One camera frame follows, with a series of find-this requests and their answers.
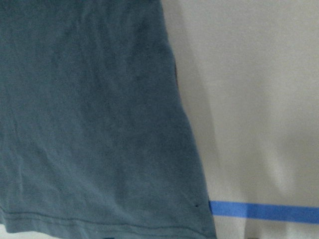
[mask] clothing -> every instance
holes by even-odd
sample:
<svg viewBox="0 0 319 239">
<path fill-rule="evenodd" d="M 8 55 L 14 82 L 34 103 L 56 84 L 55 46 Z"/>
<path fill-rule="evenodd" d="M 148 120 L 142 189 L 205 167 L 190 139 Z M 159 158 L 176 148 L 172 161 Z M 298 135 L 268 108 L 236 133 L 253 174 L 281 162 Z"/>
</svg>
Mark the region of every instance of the clothing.
<svg viewBox="0 0 319 239">
<path fill-rule="evenodd" d="M 0 223 L 213 239 L 159 0 L 0 1 Z"/>
</svg>

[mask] white surface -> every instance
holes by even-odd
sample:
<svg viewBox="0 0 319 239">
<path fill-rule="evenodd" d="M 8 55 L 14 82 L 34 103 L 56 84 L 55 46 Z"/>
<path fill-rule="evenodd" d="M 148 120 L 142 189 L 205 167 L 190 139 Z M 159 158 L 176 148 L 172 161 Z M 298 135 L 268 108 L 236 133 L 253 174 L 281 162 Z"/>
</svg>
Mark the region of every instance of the white surface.
<svg viewBox="0 0 319 239">
<path fill-rule="evenodd" d="M 162 0 L 211 200 L 319 207 L 319 1 Z M 219 239 L 318 225 L 215 217 Z M 1 239 L 51 239 L 38 233 Z"/>
</svg>

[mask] cloth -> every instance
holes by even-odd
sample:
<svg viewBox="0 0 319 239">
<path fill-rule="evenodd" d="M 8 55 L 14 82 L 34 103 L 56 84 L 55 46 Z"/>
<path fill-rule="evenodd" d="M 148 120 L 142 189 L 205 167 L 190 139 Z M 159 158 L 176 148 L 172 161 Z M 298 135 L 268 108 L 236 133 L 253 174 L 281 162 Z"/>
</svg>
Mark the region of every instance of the cloth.
<svg viewBox="0 0 319 239">
<path fill-rule="evenodd" d="M 0 56 L 8 233 L 215 238 L 159 0 L 2 0 Z"/>
</svg>

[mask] blue stripe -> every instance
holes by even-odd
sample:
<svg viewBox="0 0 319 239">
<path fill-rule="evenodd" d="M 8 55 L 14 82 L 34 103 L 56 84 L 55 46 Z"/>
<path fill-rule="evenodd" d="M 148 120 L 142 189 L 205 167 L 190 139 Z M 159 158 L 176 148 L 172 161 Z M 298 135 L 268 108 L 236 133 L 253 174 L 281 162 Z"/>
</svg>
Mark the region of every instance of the blue stripe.
<svg viewBox="0 0 319 239">
<path fill-rule="evenodd" d="M 209 201 L 214 216 L 319 224 L 319 208 Z"/>
</svg>

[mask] blue tape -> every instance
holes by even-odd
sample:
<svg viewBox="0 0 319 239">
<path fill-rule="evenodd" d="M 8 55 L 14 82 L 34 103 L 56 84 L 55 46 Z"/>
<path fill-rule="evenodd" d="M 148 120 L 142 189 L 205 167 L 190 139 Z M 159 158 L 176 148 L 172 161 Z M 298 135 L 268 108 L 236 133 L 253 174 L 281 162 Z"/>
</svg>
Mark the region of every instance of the blue tape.
<svg viewBox="0 0 319 239">
<path fill-rule="evenodd" d="M 214 216 L 319 224 L 319 208 L 209 201 Z"/>
</svg>

